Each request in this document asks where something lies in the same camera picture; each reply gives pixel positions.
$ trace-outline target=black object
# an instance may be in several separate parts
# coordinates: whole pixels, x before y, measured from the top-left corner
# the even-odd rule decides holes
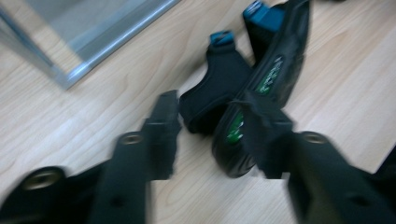
[[[268,40],[265,38],[268,36],[268,32],[261,32],[262,22],[255,20],[254,16],[256,12],[261,13],[261,8],[263,8],[263,4],[255,2],[247,8],[247,13],[244,13],[252,46],[258,47],[266,46],[265,43]],[[278,11],[282,8],[285,8],[285,11],[279,31],[276,32],[271,44],[264,50],[254,49],[256,58],[262,59],[257,64],[246,86],[236,95],[236,99],[242,99],[244,92],[249,90],[268,95],[280,107],[283,107],[288,101],[304,61],[310,1],[289,0],[285,5],[274,8],[275,12],[273,13],[281,13]],[[237,106],[230,105],[214,133],[213,156],[219,167],[229,177],[244,175],[255,164],[241,143],[243,135],[240,132],[240,127],[243,124],[244,118],[240,110]]]
[[[243,144],[267,178],[290,173],[288,189],[299,223],[396,223],[396,149],[374,175],[350,166],[319,133],[294,133],[268,96],[248,91]]]
[[[231,31],[215,33],[210,40],[204,79],[179,99],[180,115],[191,133],[213,133],[227,104],[252,72],[235,49]]]
[[[177,150],[177,93],[163,93],[140,132],[118,138],[113,156],[80,175],[30,173],[6,198],[0,223],[150,223],[151,180],[168,179]]]

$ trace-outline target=wooden table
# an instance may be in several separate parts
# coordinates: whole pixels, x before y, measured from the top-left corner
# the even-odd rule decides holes
[[[69,91],[1,46],[1,198],[36,168],[59,165],[72,175],[108,158],[158,94],[199,81],[211,33],[234,30],[250,57],[240,16],[250,2],[184,0]],[[369,172],[396,141],[395,11],[393,0],[314,0],[304,70],[285,109],[296,131],[328,135]],[[155,182],[157,223],[294,222],[284,180],[257,172],[229,179],[210,146],[211,137],[181,131],[175,175]]]

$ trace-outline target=wooden floor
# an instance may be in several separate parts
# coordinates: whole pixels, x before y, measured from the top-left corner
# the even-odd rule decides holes
[[[108,158],[158,94],[199,81],[211,33],[233,29],[248,57],[240,14],[250,2],[183,0],[69,91],[1,46],[1,199],[36,168],[72,175]],[[395,11],[393,0],[314,0],[304,70],[285,109],[296,131],[328,135],[369,172],[396,141]],[[155,182],[156,223],[294,222],[284,180],[257,172],[229,179],[210,145],[211,137],[181,131],[175,175]]]

